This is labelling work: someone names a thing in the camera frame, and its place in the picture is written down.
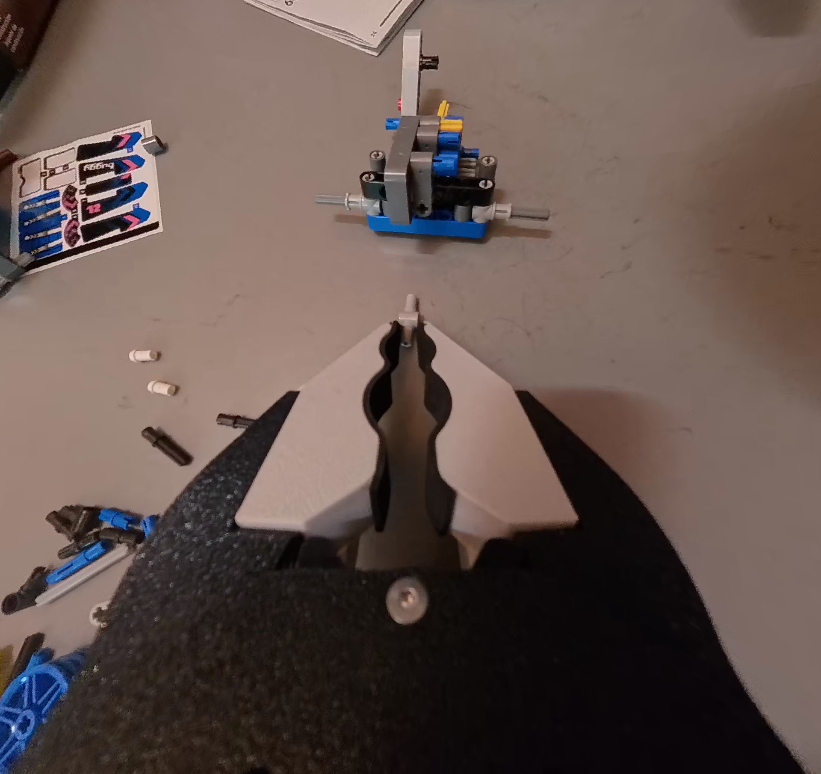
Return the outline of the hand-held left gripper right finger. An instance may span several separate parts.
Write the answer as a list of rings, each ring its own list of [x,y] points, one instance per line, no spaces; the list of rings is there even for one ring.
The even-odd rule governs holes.
[[[512,385],[430,322],[416,348],[434,421],[425,507],[434,531],[457,543],[461,567],[492,540],[574,527],[579,516]]]

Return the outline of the pile of loose lego pieces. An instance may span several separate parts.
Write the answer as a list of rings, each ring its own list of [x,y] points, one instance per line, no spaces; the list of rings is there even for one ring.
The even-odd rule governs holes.
[[[35,567],[23,584],[5,595],[3,615],[56,602],[131,557],[150,538],[161,515],[67,504],[50,511],[45,519],[66,543],[54,566]]]

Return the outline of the blue and grey lego assembly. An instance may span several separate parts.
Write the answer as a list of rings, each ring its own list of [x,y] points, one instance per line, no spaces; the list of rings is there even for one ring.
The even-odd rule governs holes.
[[[420,113],[422,74],[437,68],[438,57],[423,53],[422,32],[406,30],[400,115],[385,121],[390,149],[369,154],[359,192],[320,194],[315,202],[363,214],[380,234],[479,241],[493,222],[508,221],[540,230],[549,211],[497,201],[498,160],[464,146],[464,119],[450,114],[447,101],[435,114]]]

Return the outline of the black lego beam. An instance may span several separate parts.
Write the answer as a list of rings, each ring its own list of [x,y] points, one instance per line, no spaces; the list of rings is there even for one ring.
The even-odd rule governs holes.
[[[45,634],[42,632],[36,632],[24,639],[21,649],[17,653],[15,662],[12,666],[12,671],[10,674],[11,679],[15,679],[26,670],[32,657],[35,656],[36,652],[43,647],[44,640]]]

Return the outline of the grey lego connector piece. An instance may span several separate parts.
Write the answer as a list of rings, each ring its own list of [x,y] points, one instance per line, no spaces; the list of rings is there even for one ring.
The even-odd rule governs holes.
[[[22,253],[15,258],[9,258],[1,253],[1,297],[4,297],[26,274],[26,270],[34,261],[30,253]]]

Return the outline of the lego sticker sheet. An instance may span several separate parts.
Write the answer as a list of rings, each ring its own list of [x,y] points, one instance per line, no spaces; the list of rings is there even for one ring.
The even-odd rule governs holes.
[[[12,165],[10,249],[26,276],[163,232],[150,119],[85,136]]]

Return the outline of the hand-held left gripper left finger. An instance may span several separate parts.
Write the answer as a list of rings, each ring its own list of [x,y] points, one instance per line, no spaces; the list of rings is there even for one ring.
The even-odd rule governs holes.
[[[299,390],[236,513],[239,528],[331,543],[356,563],[384,530],[391,496],[380,420],[393,404],[393,323],[376,328]]]

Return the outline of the blue lego wheel rim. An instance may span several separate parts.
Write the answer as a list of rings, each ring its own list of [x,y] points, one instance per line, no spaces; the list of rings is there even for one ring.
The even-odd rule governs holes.
[[[66,696],[86,655],[85,647],[56,658],[52,649],[39,649],[6,687],[1,697],[2,773],[11,772],[36,730]]]

